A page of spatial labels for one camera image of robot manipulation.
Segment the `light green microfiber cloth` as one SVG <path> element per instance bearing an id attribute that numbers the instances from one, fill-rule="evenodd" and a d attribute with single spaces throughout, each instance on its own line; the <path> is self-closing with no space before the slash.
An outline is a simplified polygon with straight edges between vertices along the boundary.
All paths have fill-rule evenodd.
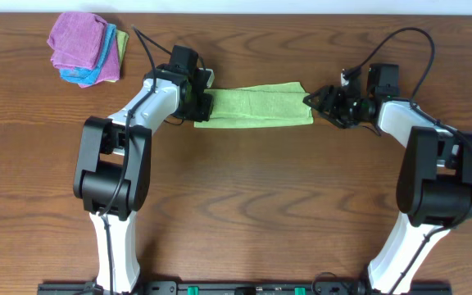
<path id="1" fill-rule="evenodd" d="M 210 89 L 213 109 L 199 129 L 254 129 L 310 125 L 311 109 L 303 103 L 307 95 L 298 82 L 265 84 L 246 88 Z"/>

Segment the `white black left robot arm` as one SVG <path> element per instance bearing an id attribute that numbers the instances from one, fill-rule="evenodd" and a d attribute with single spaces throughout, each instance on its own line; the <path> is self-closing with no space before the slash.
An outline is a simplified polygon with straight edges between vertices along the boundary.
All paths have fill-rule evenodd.
<path id="1" fill-rule="evenodd" d="M 205 91 L 214 78 L 196 51 L 176 45 L 122 109 L 84 122 L 73 191 L 95 228 L 96 284 L 105 294 L 131 293 L 138 282 L 135 222 L 150 185 L 152 136 L 170 116 L 207 121 L 213 98 Z"/>

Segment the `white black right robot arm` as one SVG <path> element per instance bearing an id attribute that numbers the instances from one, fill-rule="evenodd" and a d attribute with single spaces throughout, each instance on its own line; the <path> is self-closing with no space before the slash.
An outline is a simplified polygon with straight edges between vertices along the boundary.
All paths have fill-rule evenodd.
<path id="1" fill-rule="evenodd" d="M 370 65 L 366 91 L 360 72 L 345 70 L 339 86 L 325 85 L 303 102 L 340 129 L 371 125 L 395 138 L 405 153 L 396 189 L 396 224 L 352 294 L 439 294 L 440 286 L 413 286 L 433 246 L 472 218 L 472 133 L 442 124 L 401 98 L 399 67 Z"/>

